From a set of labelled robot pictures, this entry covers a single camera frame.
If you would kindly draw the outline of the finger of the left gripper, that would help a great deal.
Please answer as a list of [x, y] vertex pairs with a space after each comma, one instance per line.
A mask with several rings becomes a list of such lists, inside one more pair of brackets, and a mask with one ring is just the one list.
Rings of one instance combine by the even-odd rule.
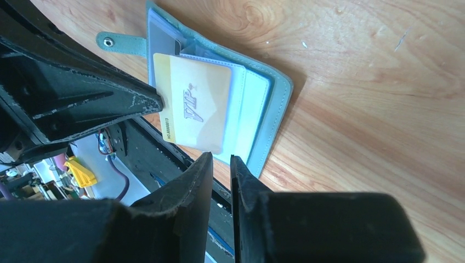
[[35, 144], [71, 141], [160, 112], [149, 85], [43, 39], [1, 37], [1, 109]]
[[88, 72], [109, 64], [59, 30], [31, 1], [1, 1], [1, 44], [60, 67]]

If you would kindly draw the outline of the green card holder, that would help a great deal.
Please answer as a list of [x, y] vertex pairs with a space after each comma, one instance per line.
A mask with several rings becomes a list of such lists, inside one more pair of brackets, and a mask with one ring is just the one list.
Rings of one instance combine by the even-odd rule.
[[175, 39], [182, 44], [180, 56], [231, 68], [239, 89], [226, 122], [228, 149], [217, 159], [227, 164], [231, 155], [239, 156], [252, 175], [259, 177], [289, 104], [292, 80], [272, 66], [209, 40], [152, 1], [146, 3], [146, 31], [146, 37], [102, 31], [95, 41], [107, 52], [144, 57], [151, 86], [156, 84], [152, 56], [174, 55]]

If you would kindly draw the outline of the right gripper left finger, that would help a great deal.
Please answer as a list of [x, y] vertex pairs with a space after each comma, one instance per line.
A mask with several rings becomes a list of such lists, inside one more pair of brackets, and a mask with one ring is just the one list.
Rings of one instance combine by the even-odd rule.
[[1, 262], [204, 262], [213, 157], [127, 206], [1, 201]]

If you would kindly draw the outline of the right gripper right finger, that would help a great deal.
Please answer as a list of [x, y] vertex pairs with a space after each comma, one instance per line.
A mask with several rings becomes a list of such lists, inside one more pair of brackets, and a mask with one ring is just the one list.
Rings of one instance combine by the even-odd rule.
[[236, 262], [423, 262], [406, 212], [375, 192], [274, 192], [230, 159]]

